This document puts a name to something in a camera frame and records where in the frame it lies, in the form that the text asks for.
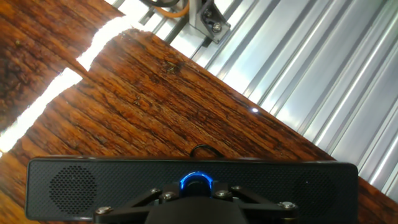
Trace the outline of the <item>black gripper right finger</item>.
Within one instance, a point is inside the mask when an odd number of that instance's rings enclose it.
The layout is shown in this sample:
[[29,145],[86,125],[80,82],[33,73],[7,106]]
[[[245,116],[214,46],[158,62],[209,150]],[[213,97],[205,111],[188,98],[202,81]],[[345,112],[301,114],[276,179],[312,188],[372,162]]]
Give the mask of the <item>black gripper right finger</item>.
[[237,208],[237,212],[227,212],[227,216],[239,215],[246,223],[298,223],[297,204],[275,203],[240,185],[214,185],[213,199]]

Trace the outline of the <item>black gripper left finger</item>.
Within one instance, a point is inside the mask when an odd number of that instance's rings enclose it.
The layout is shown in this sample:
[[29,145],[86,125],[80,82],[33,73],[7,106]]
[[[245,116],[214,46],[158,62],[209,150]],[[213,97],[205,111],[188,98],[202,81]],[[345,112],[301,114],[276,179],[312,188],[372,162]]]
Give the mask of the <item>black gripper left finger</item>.
[[121,207],[99,207],[93,214],[93,223],[144,223],[157,205],[180,198],[179,185],[153,188],[126,202]]

